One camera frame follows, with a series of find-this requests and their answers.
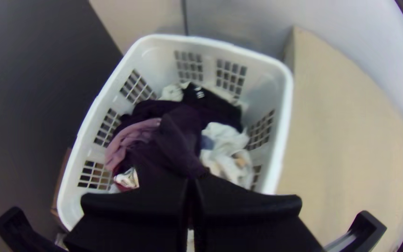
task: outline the gray wall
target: gray wall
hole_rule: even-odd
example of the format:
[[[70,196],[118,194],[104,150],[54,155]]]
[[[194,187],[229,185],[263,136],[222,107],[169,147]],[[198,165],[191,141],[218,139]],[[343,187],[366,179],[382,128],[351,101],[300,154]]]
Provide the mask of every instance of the gray wall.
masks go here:
[[[86,0],[0,0],[0,215],[53,238],[63,155],[120,58]]]

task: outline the beige wall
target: beige wall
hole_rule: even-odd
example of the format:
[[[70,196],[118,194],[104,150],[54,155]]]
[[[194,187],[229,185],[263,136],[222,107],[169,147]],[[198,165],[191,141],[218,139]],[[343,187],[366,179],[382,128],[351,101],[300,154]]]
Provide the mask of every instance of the beige wall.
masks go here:
[[[148,34],[184,34],[180,0],[90,0],[90,4],[123,54]]]
[[[367,210],[387,231],[375,252],[403,235],[403,118],[354,62],[295,28],[292,119],[277,193],[303,200],[300,217],[322,245]]]

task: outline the laundry basket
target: laundry basket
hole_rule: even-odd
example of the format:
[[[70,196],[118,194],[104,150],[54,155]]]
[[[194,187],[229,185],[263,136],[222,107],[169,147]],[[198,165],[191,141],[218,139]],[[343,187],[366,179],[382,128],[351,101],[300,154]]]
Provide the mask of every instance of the laundry basket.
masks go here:
[[[111,173],[104,152],[119,117],[173,83],[192,81],[236,96],[243,106],[247,149],[254,174],[251,190],[274,194],[288,135],[293,80],[280,61],[233,44],[177,35],[149,35],[128,50],[94,99],[63,175],[57,209],[71,230],[83,216],[80,197],[107,193]]]

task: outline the white wall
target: white wall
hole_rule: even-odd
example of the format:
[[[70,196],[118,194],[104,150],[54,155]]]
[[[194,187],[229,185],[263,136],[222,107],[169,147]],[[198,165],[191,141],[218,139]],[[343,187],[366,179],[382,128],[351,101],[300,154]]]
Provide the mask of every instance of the white wall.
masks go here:
[[[152,33],[184,34],[180,0],[90,0],[123,54]]]

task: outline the white towel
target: white towel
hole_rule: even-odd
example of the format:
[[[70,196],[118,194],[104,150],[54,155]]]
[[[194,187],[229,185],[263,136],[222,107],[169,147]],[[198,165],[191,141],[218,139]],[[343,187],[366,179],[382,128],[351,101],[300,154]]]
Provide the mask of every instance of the white towel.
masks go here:
[[[220,123],[209,123],[201,132],[214,142],[212,150],[201,150],[200,160],[212,174],[232,183],[245,186],[245,177],[252,173],[250,154],[245,150],[249,137],[235,128]]]

